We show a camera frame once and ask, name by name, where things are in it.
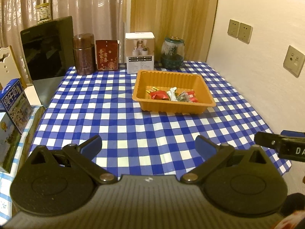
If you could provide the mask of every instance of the teal container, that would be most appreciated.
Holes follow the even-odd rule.
[[[161,64],[166,69],[179,69],[184,61],[184,40],[166,37],[161,49]]]

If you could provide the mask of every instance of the wall socket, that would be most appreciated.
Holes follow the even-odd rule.
[[[228,27],[228,35],[237,38],[240,22],[230,20]]]
[[[289,70],[295,77],[299,77],[305,61],[305,55],[291,45],[284,60],[284,68]]]
[[[239,26],[238,39],[249,44],[253,27],[244,23],[241,23]]]

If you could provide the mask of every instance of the wooden door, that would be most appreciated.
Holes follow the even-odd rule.
[[[218,0],[131,0],[130,31],[154,33],[155,59],[166,36],[185,40],[185,60],[206,61]]]

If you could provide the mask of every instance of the screw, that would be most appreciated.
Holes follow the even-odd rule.
[[[196,181],[198,179],[198,176],[194,173],[186,173],[183,175],[183,179],[187,182]]]
[[[109,182],[114,179],[114,175],[111,173],[104,173],[100,175],[100,179],[104,182]]]

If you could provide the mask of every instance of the brown thermos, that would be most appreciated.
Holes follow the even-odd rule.
[[[73,51],[76,73],[90,75],[96,70],[94,35],[82,33],[73,37]]]

